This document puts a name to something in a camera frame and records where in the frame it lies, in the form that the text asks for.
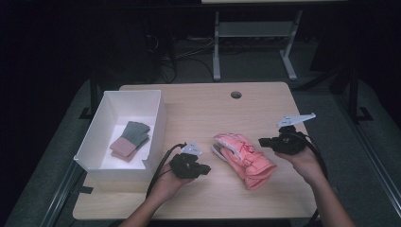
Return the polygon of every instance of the wooden table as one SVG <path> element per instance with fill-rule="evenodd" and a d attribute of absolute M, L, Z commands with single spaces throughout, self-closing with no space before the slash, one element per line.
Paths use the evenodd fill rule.
<path fill-rule="evenodd" d="M 299 114 L 283 82 L 126 85 L 127 90 L 162 90 L 167 111 L 164 152 L 178 143 L 196 141 L 203 152 L 198 162 L 209 165 L 208 175 L 183 187 L 154 215 L 161 219 L 307 218 L 316 209 L 312 191 L 286 160 L 258 139 L 278 135 L 276 123 L 285 114 Z M 232 98 L 232 92 L 242 94 Z M 305 131 L 305 126 L 296 126 Z M 271 178 L 249 191 L 231 167 L 211 150 L 220 132 L 241 133 L 277 165 Z M 73 215 L 76 219 L 126 218 L 144 200 L 148 183 L 96 182 L 87 176 Z"/>

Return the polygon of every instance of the table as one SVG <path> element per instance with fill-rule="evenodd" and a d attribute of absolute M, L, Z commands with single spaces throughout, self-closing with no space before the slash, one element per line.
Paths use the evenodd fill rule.
<path fill-rule="evenodd" d="M 299 114 L 284 82 L 125 85 L 121 91 L 161 90 L 167 111 L 164 152 L 178 143 L 198 143 L 198 162 L 208 175 L 183 187 L 156 212 L 155 219 L 308 218 L 316 209 L 313 193 L 286 160 L 258 139 L 278 134 L 284 114 Z M 241 98 L 232 98 L 241 94 Z M 296 126 L 306 133 L 305 126 Z M 277 164 L 259 189 L 249 191 L 229 165 L 211 150 L 220 132 L 241 133 Z M 76 219 L 127 218 L 144 200 L 148 183 L 96 182 L 87 176 L 73 215 Z"/>

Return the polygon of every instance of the person's right hand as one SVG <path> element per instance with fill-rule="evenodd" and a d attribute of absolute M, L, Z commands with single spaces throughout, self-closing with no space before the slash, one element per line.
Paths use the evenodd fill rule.
<path fill-rule="evenodd" d="M 286 159 L 292 163 L 294 169 L 304 177 L 309 184 L 324 179 L 322 169 L 319 162 L 309 147 L 306 147 L 301 152 L 288 155 L 280 152 L 274 152 L 276 156 Z"/>

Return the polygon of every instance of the black cable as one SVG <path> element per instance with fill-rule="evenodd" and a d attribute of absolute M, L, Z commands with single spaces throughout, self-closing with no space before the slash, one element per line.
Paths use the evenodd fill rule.
<path fill-rule="evenodd" d="M 210 67 L 205 62 L 203 62 L 201 60 L 197 60 L 197 59 L 180 59 L 180 61 L 197 61 L 197 62 L 203 64 L 206 67 L 207 71 L 209 72 L 210 76 L 213 77 L 213 72 L 210 69 Z"/>
<path fill-rule="evenodd" d="M 165 83 L 172 83 L 174 80 L 177 78 L 177 69 L 174 68 L 174 66 L 168 65 L 168 64 L 163 64 L 162 66 L 170 68 L 174 72 L 174 76 L 172 79 L 168 79 L 167 73 L 161 68 L 160 73 L 162 74 L 162 79 L 165 81 Z"/>
<path fill-rule="evenodd" d="M 219 53 L 221 55 L 239 55 L 245 52 L 251 52 L 253 50 L 253 47 L 250 45 L 249 47 L 245 47 L 245 44 L 241 44 L 236 41 L 227 41 L 225 44 L 220 45 L 221 50 L 219 50 Z"/>
<path fill-rule="evenodd" d="M 159 178 L 162 177 L 163 175 L 165 175 L 167 172 L 171 171 L 172 169 L 169 169 L 168 171 L 165 171 L 164 173 L 159 175 Z"/>
<path fill-rule="evenodd" d="M 313 145 L 311 142 L 309 142 L 307 139 L 305 139 L 304 137 L 302 137 L 301 135 L 299 135 L 297 133 L 283 132 L 282 134 L 291 135 L 291 136 L 297 137 L 297 138 L 301 139 L 302 141 L 304 141 L 306 143 L 306 145 L 310 148 L 310 150 L 312 150 L 313 154 L 316 156 L 319 166 L 322 169 L 323 175 L 328 180 L 328 172 L 327 172 L 326 164 L 323 160 L 323 157 L 320 153 L 319 148 L 317 147 L 317 145 L 315 144 L 313 139 L 310 136 L 305 135 L 305 137 L 308 137 L 310 139 L 310 141 L 313 142 L 315 145 Z M 319 210 L 316 209 L 315 213 L 313 213 L 312 217 L 310 218 L 309 223 L 315 221 L 316 218 L 318 217 L 318 215 L 319 215 Z"/>
<path fill-rule="evenodd" d="M 175 148 L 177 148 L 177 147 L 183 148 L 183 147 L 185 147 L 185 146 L 186 146 L 186 143 L 177 144 L 177 145 L 175 145 L 173 148 L 171 148 L 168 152 L 166 152 L 165 157 L 163 157 L 162 161 L 160 161 L 160 164 L 159 164 L 159 166 L 157 166 L 156 172 L 154 173 L 154 175 L 153 175 L 153 177 L 152 177 L 152 179 L 151 179 L 151 181 L 150 181 L 150 184 L 149 184 L 149 187 L 148 187 L 148 191 L 147 191 L 146 198 L 149 196 L 149 194 L 150 194 L 150 192 L 151 192 L 151 189 L 152 189 L 153 186 L 156 184 L 157 180 L 159 180 L 159 178 L 160 178 L 163 174 L 166 173 L 166 172 L 164 172 L 164 173 L 160 174 L 160 171 L 162 171 L 162 168 L 163 168 L 163 166 L 165 165 L 166 160 L 167 160 L 168 157 L 170 156 L 171 152 L 172 152 Z"/>
<path fill-rule="evenodd" d="M 210 43 L 210 40 L 213 40 L 213 38 L 204 38 L 201 40 L 193 40 L 193 39 L 185 39 L 186 41 L 188 41 L 189 43 L 195 43 L 195 44 L 207 44 Z"/>

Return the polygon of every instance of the open box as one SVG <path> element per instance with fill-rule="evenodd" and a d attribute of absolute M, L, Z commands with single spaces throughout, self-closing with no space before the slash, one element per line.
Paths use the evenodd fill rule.
<path fill-rule="evenodd" d="M 129 121 L 150 127 L 149 140 L 128 163 L 111 155 L 110 144 Z M 150 181 L 162 160 L 166 107 L 160 90 L 107 91 L 74 160 L 99 181 Z"/>

